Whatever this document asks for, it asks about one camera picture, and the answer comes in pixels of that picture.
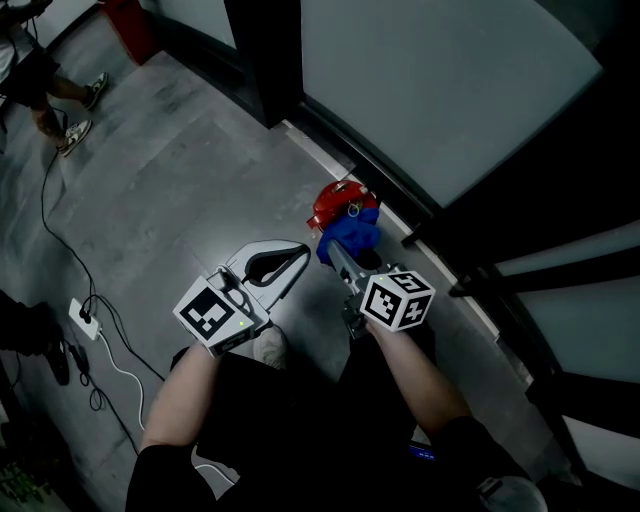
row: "person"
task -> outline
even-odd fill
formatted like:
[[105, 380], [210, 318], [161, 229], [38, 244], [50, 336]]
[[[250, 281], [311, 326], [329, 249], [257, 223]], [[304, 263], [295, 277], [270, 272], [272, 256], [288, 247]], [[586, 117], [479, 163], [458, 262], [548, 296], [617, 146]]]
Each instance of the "person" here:
[[87, 136], [92, 122], [85, 120], [63, 130], [47, 94], [78, 101], [91, 110], [109, 77], [102, 73], [91, 85], [80, 86], [60, 76], [60, 65], [22, 28], [22, 23], [40, 16], [52, 1], [31, 0], [26, 5], [12, 6], [7, 0], [0, 0], [0, 95], [29, 107], [38, 130], [66, 157]]
[[[256, 339], [256, 360], [213, 358], [196, 343], [154, 401], [126, 510], [483, 510], [505, 501], [508, 479], [529, 494], [525, 505], [490, 510], [546, 510], [431, 361], [432, 333], [421, 327], [409, 335], [370, 323], [370, 335], [350, 340], [339, 382], [313, 400], [287, 396], [287, 372], [274, 369], [285, 366], [278, 328]], [[410, 454], [416, 422], [435, 461]], [[217, 500], [191, 464], [196, 442], [240, 475]]]
[[0, 350], [13, 350], [23, 356], [44, 355], [58, 384], [69, 383], [64, 335], [47, 303], [28, 308], [0, 290], [0, 325]]

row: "red toy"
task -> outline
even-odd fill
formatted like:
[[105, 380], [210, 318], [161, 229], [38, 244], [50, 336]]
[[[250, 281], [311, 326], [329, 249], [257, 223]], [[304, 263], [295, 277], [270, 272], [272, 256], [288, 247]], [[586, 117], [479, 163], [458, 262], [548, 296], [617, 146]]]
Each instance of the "red toy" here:
[[335, 219], [345, 213], [351, 215], [364, 208], [378, 208], [378, 202], [369, 189], [355, 181], [335, 181], [322, 189], [318, 199], [313, 203], [313, 217], [307, 224], [311, 229], [317, 227], [321, 231]]

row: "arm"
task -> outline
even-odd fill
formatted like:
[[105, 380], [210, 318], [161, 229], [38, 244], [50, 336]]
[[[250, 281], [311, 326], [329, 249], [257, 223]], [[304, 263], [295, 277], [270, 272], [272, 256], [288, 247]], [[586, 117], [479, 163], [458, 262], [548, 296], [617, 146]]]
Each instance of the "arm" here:
[[219, 366], [220, 359], [200, 343], [186, 352], [153, 402], [141, 450], [195, 443], [211, 406]]
[[4, 31], [13, 25], [29, 21], [35, 16], [40, 16], [53, 0], [31, 0], [26, 5], [12, 7], [5, 4], [0, 9], [0, 30]]
[[390, 332], [367, 324], [389, 365], [402, 396], [429, 436], [436, 436], [456, 418], [471, 416], [460, 391], [438, 371], [406, 332]]

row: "white power strip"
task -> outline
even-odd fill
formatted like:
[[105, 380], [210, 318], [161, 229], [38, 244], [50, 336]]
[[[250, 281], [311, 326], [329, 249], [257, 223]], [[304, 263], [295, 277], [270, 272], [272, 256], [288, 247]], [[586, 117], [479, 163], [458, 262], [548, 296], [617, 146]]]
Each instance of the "white power strip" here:
[[100, 332], [100, 322], [98, 322], [93, 316], [91, 322], [87, 323], [80, 317], [80, 310], [82, 305], [76, 300], [71, 299], [71, 306], [69, 306], [69, 316], [73, 321], [83, 330], [83, 332], [89, 336], [91, 341], [98, 339], [98, 333]]

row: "black shorts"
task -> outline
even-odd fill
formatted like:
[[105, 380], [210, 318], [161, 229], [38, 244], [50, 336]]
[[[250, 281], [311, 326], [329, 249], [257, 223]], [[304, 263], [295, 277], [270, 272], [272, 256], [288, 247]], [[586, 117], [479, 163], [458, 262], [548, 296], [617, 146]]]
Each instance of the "black shorts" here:
[[0, 94], [10, 101], [31, 107], [47, 94], [59, 67], [60, 64], [42, 49], [34, 48], [0, 83]]

